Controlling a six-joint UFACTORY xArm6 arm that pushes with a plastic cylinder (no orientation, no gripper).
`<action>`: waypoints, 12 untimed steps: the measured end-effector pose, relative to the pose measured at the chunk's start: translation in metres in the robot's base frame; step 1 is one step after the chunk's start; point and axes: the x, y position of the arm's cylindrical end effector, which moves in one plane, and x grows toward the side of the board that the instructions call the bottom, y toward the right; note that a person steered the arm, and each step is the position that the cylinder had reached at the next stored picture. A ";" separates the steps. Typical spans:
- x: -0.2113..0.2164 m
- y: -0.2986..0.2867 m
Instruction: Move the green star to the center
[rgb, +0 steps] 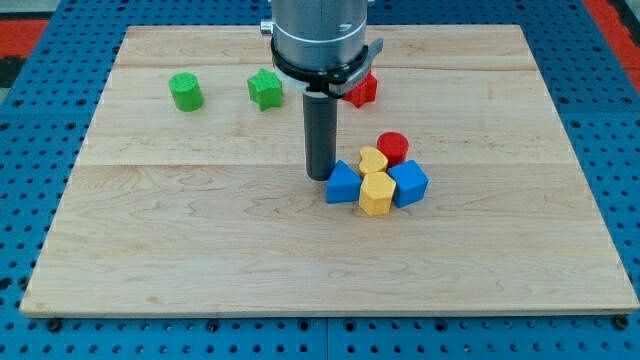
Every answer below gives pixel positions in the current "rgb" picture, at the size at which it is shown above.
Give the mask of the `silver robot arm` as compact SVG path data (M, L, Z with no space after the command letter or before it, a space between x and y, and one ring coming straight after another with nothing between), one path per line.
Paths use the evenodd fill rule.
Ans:
M310 71L334 70L363 55L368 0L271 0L260 31L275 54Z

